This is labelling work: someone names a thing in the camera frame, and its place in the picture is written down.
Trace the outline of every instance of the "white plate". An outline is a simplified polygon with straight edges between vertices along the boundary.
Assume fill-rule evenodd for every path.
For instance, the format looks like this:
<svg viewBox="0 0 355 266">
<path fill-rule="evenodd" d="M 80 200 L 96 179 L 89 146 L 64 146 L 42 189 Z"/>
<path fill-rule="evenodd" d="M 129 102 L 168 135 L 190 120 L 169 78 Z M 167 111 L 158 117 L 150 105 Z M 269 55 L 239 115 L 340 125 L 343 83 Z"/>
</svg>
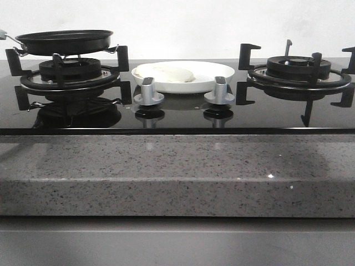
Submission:
<svg viewBox="0 0 355 266">
<path fill-rule="evenodd" d="M 233 68 L 227 65 L 211 62 L 167 61 L 159 63 L 187 69 L 191 71 L 195 77 L 195 80 L 192 82 L 155 82 L 155 89 L 160 93 L 206 93 L 213 90 L 215 87 L 216 76 L 224 76 L 226 82 L 229 84 L 235 72 Z M 143 78 L 135 75 L 135 70 L 134 68 L 131 72 L 134 80 L 138 85 L 142 85 Z"/>
</svg>

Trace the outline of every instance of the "burner cap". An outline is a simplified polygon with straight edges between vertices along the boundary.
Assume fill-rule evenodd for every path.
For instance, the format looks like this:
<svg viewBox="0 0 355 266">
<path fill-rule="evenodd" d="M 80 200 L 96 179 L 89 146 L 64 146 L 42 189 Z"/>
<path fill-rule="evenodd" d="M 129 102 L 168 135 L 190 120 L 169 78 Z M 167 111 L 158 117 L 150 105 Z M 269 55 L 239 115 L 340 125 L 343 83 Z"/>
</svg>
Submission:
<svg viewBox="0 0 355 266">
<path fill-rule="evenodd" d="M 64 60 L 63 66 L 65 67 L 80 67 L 82 63 L 79 60 L 71 59 L 71 60 Z"/>
<path fill-rule="evenodd" d="M 308 65 L 308 60 L 303 59 L 303 58 L 292 58 L 288 61 L 289 65 L 301 65 L 301 66 L 307 66 Z"/>
</svg>

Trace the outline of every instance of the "gas burner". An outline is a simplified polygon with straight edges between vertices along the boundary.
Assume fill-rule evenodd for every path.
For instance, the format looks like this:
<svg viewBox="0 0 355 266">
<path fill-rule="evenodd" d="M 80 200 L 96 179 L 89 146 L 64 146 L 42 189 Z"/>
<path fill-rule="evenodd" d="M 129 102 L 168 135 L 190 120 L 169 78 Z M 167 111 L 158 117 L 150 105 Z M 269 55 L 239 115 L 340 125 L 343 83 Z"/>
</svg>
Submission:
<svg viewBox="0 0 355 266">
<path fill-rule="evenodd" d="M 100 60 L 93 58 L 70 58 L 60 62 L 63 80 L 66 82 L 94 79 L 102 75 Z M 57 82 L 54 61 L 39 64 L 40 79 L 42 81 Z"/>
<path fill-rule="evenodd" d="M 241 44 L 239 69 L 248 70 L 248 81 L 257 88 L 268 88 L 281 91 L 312 91 L 333 94 L 347 90 L 351 77 L 355 72 L 355 47 L 343 49 L 352 52 L 348 69 L 337 71 L 331 69 L 331 62 L 322 59 L 321 53 L 313 53 L 312 57 L 289 56 L 292 42 L 287 40 L 285 56 L 271 57 L 264 65 L 250 65 L 252 49 L 261 47 L 252 44 Z"/>
<path fill-rule="evenodd" d="M 279 79 L 309 81 L 313 72 L 313 57 L 271 57 L 267 60 L 266 75 Z M 328 79 L 331 62 L 322 59 L 318 79 Z"/>
<path fill-rule="evenodd" d="M 64 82 L 64 80 L 58 79 L 56 79 L 57 82 L 53 82 L 52 80 L 43 81 L 40 70 L 37 70 L 21 76 L 20 82 L 22 87 L 30 93 L 46 96 L 49 94 L 85 94 L 89 91 L 105 90 L 115 85 L 119 86 L 119 78 L 119 71 L 114 70 L 110 66 L 102 65 L 100 68 L 100 75 L 98 77 L 85 81 Z"/>
</svg>

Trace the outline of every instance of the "burner ring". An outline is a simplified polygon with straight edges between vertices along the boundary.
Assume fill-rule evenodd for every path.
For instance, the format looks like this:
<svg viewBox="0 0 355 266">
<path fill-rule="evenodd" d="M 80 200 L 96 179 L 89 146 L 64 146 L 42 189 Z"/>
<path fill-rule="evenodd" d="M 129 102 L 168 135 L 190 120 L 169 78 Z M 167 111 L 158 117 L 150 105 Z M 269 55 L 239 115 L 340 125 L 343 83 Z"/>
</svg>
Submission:
<svg viewBox="0 0 355 266">
<path fill-rule="evenodd" d="M 64 83 L 64 88 L 59 88 L 57 84 L 41 84 L 34 83 L 30 79 L 36 75 L 39 75 L 39 70 L 36 70 L 28 75 L 24 75 L 20 78 L 20 82 L 26 89 L 30 91 L 35 91 L 38 93 L 68 93 L 68 92 L 79 92 L 83 90 L 95 90 L 98 87 L 105 86 L 115 82 L 120 78 L 120 73 L 118 71 L 111 72 L 110 66 L 102 65 L 102 70 L 108 71 L 110 75 L 97 80 L 89 81 L 79 81 L 75 83 Z"/>
<path fill-rule="evenodd" d="M 348 74 L 341 73 L 337 70 L 330 70 L 332 75 L 338 76 L 339 80 L 336 81 L 323 81 L 317 82 L 315 85 L 311 85 L 307 81 L 299 81 L 299 80 L 287 80 L 275 78 L 273 76 L 269 76 L 267 73 L 267 65 L 256 65 L 254 69 L 248 71 L 248 74 L 251 78 L 252 82 L 260 83 L 260 85 L 270 86 L 274 88 L 280 89 L 290 89 L 290 90 L 319 90 L 319 91 L 327 91 L 327 90 L 341 90 L 343 87 L 346 87 L 351 82 L 351 77 Z"/>
</svg>

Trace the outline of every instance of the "black glass cooktop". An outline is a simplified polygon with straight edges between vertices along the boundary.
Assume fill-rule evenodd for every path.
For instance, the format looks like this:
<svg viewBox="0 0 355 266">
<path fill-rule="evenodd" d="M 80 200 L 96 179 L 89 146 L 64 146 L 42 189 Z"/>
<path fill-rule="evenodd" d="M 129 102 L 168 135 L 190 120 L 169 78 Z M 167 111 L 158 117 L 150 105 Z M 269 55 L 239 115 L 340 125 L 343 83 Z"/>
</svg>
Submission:
<svg viewBox="0 0 355 266">
<path fill-rule="evenodd" d="M 11 76 L 6 60 L 0 61 L 0 134 L 317 134 L 354 133 L 353 90 L 332 94 L 289 93 L 263 90 L 248 83 L 247 71 L 238 61 L 205 60 L 233 67 L 236 73 L 230 90 L 236 100 L 226 106 L 208 104 L 202 94 L 165 94 L 165 101 L 142 108 L 132 101 L 137 94 L 130 72 L 121 73 L 122 88 L 105 89 L 91 95 L 89 102 L 77 102 L 61 116 L 61 104 L 50 97 L 23 94 L 20 77 Z M 348 58 L 330 59 L 332 69 L 341 70 Z M 38 69 L 39 60 L 23 61 L 23 69 Z M 130 69 L 147 60 L 131 60 Z M 255 60 L 255 64 L 266 59 Z M 114 65 L 115 61 L 103 61 Z M 124 105 L 112 104 L 122 99 Z M 27 111 L 37 102 L 41 108 Z"/>
</svg>

